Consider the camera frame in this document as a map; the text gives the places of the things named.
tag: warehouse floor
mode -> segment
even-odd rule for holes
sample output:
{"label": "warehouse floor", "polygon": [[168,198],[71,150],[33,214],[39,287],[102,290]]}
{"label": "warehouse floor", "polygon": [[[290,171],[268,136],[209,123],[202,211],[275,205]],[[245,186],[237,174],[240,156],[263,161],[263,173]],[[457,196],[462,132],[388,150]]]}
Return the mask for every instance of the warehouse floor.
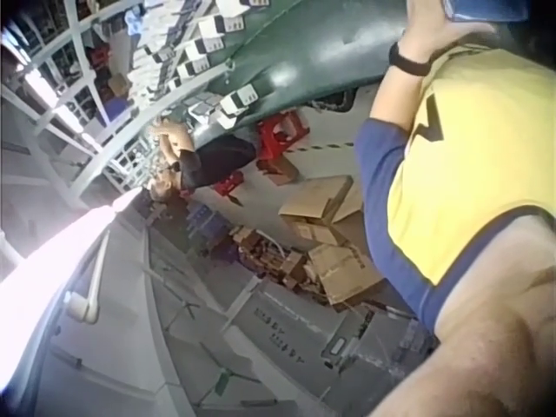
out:
{"label": "warehouse floor", "polygon": [[[368,116],[375,91],[376,86],[359,89],[354,107],[348,113],[317,112],[310,108],[302,110],[311,133],[294,145],[294,152],[285,154],[299,169],[300,181],[331,175],[358,175],[353,147],[344,145],[336,149],[324,146],[324,149],[310,149],[304,152],[295,150],[314,145],[343,145],[353,142],[357,130]],[[195,199],[220,211],[234,224],[258,228],[285,245],[311,248],[314,245],[312,242],[295,236],[278,216],[281,205],[299,185],[277,187],[262,176],[253,163],[243,169],[243,173],[245,182],[232,193],[242,202],[243,207],[220,197],[212,189],[197,190]]]}

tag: pile of boxes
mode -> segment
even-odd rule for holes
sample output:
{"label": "pile of boxes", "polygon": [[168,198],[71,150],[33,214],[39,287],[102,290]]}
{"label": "pile of boxes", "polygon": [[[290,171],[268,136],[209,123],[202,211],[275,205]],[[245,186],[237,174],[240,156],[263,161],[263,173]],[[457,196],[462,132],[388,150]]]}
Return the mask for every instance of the pile of boxes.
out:
{"label": "pile of boxes", "polygon": [[259,276],[267,276],[295,292],[308,280],[304,269],[308,258],[302,252],[278,247],[252,228],[239,227],[231,235],[238,246],[240,262]]}
{"label": "pile of boxes", "polygon": [[303,289],[342,308],[381,289],[383,277],[368,253],[360,187],[348,175],[304,182],[280,216],[299,236],[319,243],[308,252]]}

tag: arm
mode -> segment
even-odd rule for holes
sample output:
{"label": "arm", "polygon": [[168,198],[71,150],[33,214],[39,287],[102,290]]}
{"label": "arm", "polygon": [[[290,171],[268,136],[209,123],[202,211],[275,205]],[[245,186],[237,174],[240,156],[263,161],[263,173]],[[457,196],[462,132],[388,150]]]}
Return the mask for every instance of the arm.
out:
{"label": "arm", "polygon": [[168,165],[172,165],[178,162],[178,155],[175,154],[174,150],[172,149],[172,145],[170,144],[170,140],[168,139],[167,135],[160,136],[160,149],[164,158],[166,158],[166,162]]}
{"label": "arm", "polygon": [[491,298],[463,318],[373,417],[550,415],[535,408],[555,388],[555,273],[543,271],[520,294]]}
{"label": "arm", "polygon": [[[401,56],[427,63],[431,56],[473,32],[493,31],[486,23],[452,23],[444,14],[441,0],[408,0],[407,29],[398,42]],[[399,126],[412,127],[419,106],[423,78],[390,67],[374,99],[370,117]]]}
{"label": "arm", "polygon": [[171,144],[178,150],[187,150],[195,152],[195,145],[189,136],[187,128],[180,123],[165,120],[161,125],[153,128],[156,135],[165,135]]}
{"label": "arm", "polygon": [[[431,57],[430,52],[419,45],[413,46],[411,39],[407,38],[398,42],[398,49],[402,56],[417,63],[427,63]],[[423,77],[390,67],[376,93],[369,116],[395,124],[408,132],[419,107],[422,81]]]}

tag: smartwatch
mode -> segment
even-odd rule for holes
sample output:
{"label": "smartwatch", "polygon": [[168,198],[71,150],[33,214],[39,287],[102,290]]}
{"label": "smartwatch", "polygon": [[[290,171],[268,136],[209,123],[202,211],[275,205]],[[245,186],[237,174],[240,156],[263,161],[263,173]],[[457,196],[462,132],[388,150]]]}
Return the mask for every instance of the smartwatch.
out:
{"label": "smartwatch", "polygon": [[388,53],[388,62],[391,66],[397,67],[412,76],[427,76],[433,67],[432,62],[430,61],[428,63],[416,63],[414,61],[410,61],[404,56],[401,56],[400,51],[398,50],[397,42],[392,45],[392,48],[390,48],[390,52]]}

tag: white pipe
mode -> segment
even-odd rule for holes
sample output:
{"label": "white pipe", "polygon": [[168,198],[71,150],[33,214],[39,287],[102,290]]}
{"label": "white pipe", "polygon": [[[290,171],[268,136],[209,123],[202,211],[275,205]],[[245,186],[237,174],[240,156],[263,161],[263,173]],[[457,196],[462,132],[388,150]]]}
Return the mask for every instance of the white pipe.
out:
{"label": "white pipe", "polygon": [[208,69],[195,78],[185,82],[179,88],[170,91],[166,96],[162,97],[156,103],[153,103],[150,107],[142,111],[125,128],[123,128],[122,131],[106,145],[106,147],[104,147],[104,150],[100,154],[96,155],[89,162],[89,164],[87,164],[87,167],[71,185],[71,190],[76,193],[76,195],[81,195],[93,179],[103,172],[104,167],[109,163],[109,161],[122,151],[125,144],[133,139],[145,124],[150,122],[150,120],[158,116],[168,107],[171,107],[178,100],[181,100],[196,90],[202,88],[205,84],[214,80],[218,76],[221,76],[228,70],[229,67],[226,63],[216,65],[214,68]]}
{"label": "white pipe", "polygon": [[101,281],[103,278],[104,259],[106,258],[108,243],[110,238],[110,230],[104,234],[101,246],[96,255],[95,268],[90,279],[89,293],[84,298],[78,293],[68,293],[64,303],[66,304],[66,312],[73,319],[88,324],[96,324],[100,311],[98,296],[101,291]]}

